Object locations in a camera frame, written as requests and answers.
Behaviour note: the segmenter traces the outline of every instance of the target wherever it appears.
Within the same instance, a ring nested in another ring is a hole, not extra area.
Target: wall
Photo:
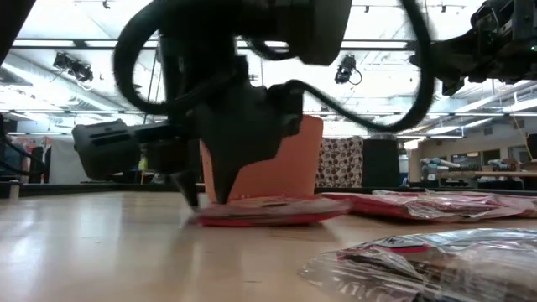
[[[521,129],[524,135],[537,133],[537,118],[526,118],[524,123],[525,128]],[[423,158],[434,158],[499,148],[501,157],[507,158],[510,147],[524,145],[524,135],[510,124],[498,124],[493,126],[493,134],[488,136],[484,136],[483,130],[480,129],[478,132],[469,133],[467,138],[444,141],[440,146],[435,140],[425,141],[420,145],[421,155]]]

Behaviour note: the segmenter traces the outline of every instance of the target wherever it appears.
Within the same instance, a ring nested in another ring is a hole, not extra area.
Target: table surface
[[[177,193],[0,201],[0,301],[332,301],[297,275],[318,253],[380,237],[537,220],[405,225],[342,216],[317,226],[202,228]]]

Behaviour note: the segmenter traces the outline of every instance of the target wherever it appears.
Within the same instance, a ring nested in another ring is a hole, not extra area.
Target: curtain
[[[362,148],[363,140],[360,137],[323,138],[316,187],[360,188],[362,186]]]

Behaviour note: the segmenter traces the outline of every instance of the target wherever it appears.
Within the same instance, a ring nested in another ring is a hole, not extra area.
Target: ceiling
[[[109,0],[107,1],[109,9],[106,9],[101,0],[37,0],[18,39],[98,39],[110,42],[109,40],[118,37],[127,21],[148,2]],[[421,0],[421,2],[434,39],[449,39],[464,34],[470,28],[470,17],[483,0]],[[345,39],[412,40],[413,33],[398,1],[354,0]],[[43,46],[47,41],[33,43]],[[72,58],[91,65],[95,75],[92,83],[78,85],[73,77],[60,73],[52,66],[56,54],[64,51]],[[414,94],[420,82],[419,70],[408,62],[411,55],[408,51],[342,51],[340,57],[352,53],[357,59],[357,68],[363,76],[359,86],[337,85],[334,82],[334,75],[341,59],[336,60],[331,66],[309,66],[299,60],[283,62],[261,60],[247,49],[239,52],[247,56],[250,74],[258,76],[253,85],[271,86],[293,78],[300,79],[332,95],[353,112],[406,112],[414,101]],[[117,114],[113,114],[112,110],[129,111],[134,108],[117,92],[112,75],[111,58],[111,49],[57,50],[54,44],[34,49],[14,47],[3,67],[31,82],[32,86],[4,87],[0,91],[0,109],[96,111],[92,114],[85,113],[84,116],[82,113],[28,113],[17,117],[48,120],[64,125],[117,118]],[[149,96],[150,100],[156,102],[164,100],[160,65],[155,62],[154,50],[145,50],[140,54],[133,82],[141,86],[139,92],[143,96]],[[509,106],[514,101],[510,91],[519,89],[521,85],[527,84],[519,83],[519,86],[512,87],[497,81],[494,83],[486,81],[482,84],[467,83],[452,98],[438,97],[432,111],[464,112],[464,106],[488,97],[488,102],[483,102],[480,107],[471,108],[466,112],[501,111],[501,107]],[[529,99],[533,91],[527,90],[525,93],[524,97]],[[505,95],[502,101],[499,101],[499,98],[490,98],[498,94]],[[315,99],[306,97],[305,111],[319,112],[321,108],[322,105]],[[129,123],[143,122],[141,114],[123,114],[121,117],[128,119]],[[395,122],[400,116],[370,115],[370,118],[388,123]],[[433,115],[425,120],[423,125],[434,128],[441,123],[442,127],[445,125],[460,127],[475,120],[475,117],[454,118]],[[364,133],[367,132],[339,117],[330,116],[326,119],[326,135],[347,136]]]

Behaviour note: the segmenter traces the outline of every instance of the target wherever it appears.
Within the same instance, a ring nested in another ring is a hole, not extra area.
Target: plastic bag
[[[478,221],[516,216],[522,208],[498,204],[494,196],[464,195],[369,195],[329,193],[323,196],[352,202],[352,212],[434,222]]]
[[[374,195],[396,195],[396,196],[465,196],[465,197],[490,197],[487,202],[496,206],[507,206],[522,212],[518,214],[521,217],[537,217],[537,197],[535,196],[517,196],[502,195],[493,193],[471,192],[471,191],[427,191],[427,192],[394,192],[387,190],[375,190]]]
[[[322,196],[273,196],[212,205],[196,213],[195,221],[212,227],[257,227],[308,224],[347,214],[351,204]]]
[[[322,253],[300,276],[340,301],[535,301],[537,232],[477,229],[389,237]]]

